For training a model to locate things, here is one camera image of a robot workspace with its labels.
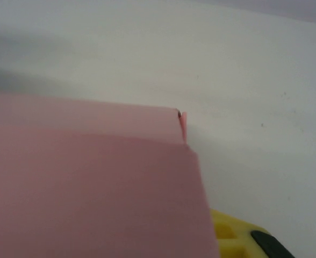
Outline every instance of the white surface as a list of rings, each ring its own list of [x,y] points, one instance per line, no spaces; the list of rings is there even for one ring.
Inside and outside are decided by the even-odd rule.
[[[316,257],[316,24],[187,0],[1,0],[0,22],[74,46],[1,66],[187,111],[211,206]]]

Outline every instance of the yellow object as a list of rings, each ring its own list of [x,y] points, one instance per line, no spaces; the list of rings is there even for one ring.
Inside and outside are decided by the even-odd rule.
[[[211,215],[221,258],[267,258],[250,233],[252,230],[269,232],[216,210],[211,210]]]

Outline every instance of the yellow plastic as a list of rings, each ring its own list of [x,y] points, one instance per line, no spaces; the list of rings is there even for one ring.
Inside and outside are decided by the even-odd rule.
[[[211,215],[221,258],[267,258],[250,233],[252,230],[269,232],[216,210],[211,210]]]

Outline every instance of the black rubber grip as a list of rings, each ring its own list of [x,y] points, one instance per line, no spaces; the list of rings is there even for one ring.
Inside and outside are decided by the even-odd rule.
[[[262,231],[253,230],[251,236],[268,258],[295,258],[276,238]]]

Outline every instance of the pink sticky note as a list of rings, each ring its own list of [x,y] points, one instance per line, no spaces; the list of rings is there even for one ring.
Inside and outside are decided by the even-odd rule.
[[[216,258],[178,111],[0,95],[0,258]]]

